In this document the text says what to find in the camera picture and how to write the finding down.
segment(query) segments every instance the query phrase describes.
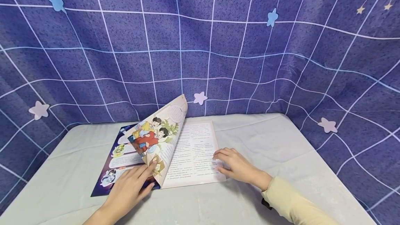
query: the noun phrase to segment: left hand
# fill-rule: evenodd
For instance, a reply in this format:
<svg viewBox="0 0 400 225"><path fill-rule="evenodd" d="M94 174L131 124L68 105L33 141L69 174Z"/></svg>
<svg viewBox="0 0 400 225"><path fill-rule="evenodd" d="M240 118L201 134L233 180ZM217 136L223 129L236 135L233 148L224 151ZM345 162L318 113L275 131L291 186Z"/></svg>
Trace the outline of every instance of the left hand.
<svg viewBox="0 0 400 225"><path fill-rule="evenodd" d="M127 170L115 182L107 200L98 211L112 216L118 221L126 215L136 204L147 196L155 183L151 183L147 188L140 191L145 180L152 175L156 163L150 166L142 165Z"/></svg>

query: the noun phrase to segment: grid pattern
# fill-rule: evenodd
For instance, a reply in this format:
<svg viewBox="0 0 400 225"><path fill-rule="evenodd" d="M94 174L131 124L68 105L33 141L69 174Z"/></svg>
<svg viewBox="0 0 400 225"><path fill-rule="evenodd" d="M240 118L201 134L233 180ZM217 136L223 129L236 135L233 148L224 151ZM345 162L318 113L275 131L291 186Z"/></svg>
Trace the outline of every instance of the grid pattern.
<svg viewBox="0 0 400 225"><path fill-rule="evenodd" d="M286 114L376 223L395 224L397 1L0 0L0 212L74 126L142 120L185 93L190 117ZM27 111L36 101L48 117Z"/></svg>

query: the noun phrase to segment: open book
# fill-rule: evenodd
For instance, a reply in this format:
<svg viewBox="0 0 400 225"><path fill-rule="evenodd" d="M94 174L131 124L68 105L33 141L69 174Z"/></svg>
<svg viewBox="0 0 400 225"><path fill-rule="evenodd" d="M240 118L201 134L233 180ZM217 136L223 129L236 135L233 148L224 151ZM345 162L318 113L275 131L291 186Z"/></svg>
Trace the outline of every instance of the open book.
<svg viewBox="0 0 400 225"><path fill-rule="evenodd" d="M187 102L182 94L136 125L121 127L92 192L107 195L124 171L157 162L143 188L165 189L225 181L213 160L218 149L211 121L187 122Z"/></svg>

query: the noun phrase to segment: right hand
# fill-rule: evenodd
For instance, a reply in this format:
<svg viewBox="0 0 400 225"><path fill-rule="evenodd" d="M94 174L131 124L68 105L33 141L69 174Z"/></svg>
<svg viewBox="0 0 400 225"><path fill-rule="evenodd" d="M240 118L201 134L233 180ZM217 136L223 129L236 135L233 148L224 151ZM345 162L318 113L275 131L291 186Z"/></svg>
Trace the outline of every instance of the right hand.
<svg viewBox="0 0 400 225"><path fill-rule="evenodd" d="M267 190L272 177L253 166L236 149L223 148L214 152L213 159L224 161L231 169L217 167L216 169L224 175L235 180L253 184L262 191Z"/></svg>

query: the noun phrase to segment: sleeve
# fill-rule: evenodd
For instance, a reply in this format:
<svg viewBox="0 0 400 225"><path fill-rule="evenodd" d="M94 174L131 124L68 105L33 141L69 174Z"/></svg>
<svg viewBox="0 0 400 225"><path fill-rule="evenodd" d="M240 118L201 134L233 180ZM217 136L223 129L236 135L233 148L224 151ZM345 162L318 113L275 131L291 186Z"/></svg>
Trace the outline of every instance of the sleeve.
<svg viewBox="0 0 400 225"><path fill-rule="evenodd" d="M274 177L268 189L262 194L263 198L276 209L280 216L295 225L339 225L279 177Z"/></svg>

